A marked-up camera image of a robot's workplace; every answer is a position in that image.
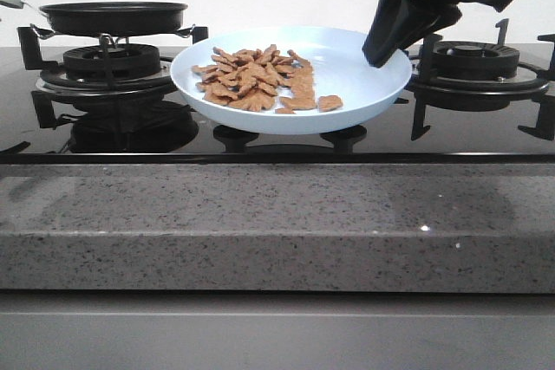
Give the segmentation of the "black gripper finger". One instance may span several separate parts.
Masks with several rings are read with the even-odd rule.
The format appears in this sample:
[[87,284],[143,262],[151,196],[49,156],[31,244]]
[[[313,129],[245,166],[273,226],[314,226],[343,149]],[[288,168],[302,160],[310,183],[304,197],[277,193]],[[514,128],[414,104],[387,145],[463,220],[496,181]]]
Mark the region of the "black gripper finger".
[[415,42],[419,11],[413,0],[379,0],[362,52],[368,63],[382,67],[398,49]]
[[392,24],[393,50],[406,49],[434,32],[457,23],[462,13],[455,3],[396,0]]

